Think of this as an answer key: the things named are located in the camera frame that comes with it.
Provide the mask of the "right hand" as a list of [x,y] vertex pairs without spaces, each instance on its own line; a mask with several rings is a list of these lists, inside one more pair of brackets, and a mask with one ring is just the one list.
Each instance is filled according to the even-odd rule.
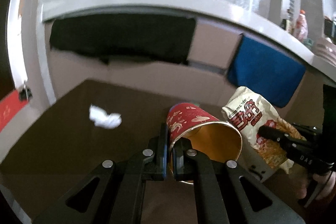
[[307,188],[312,182],[316,182],[319,190],[315,196],[316,200],[322,200],[331,195],[335,187],[335,172],[329,172],[326,176],[314,174],[312,179],[308,179],[308,175],[304,172],[295,180],[295,195],[298,199],[303,199],[307,196]]

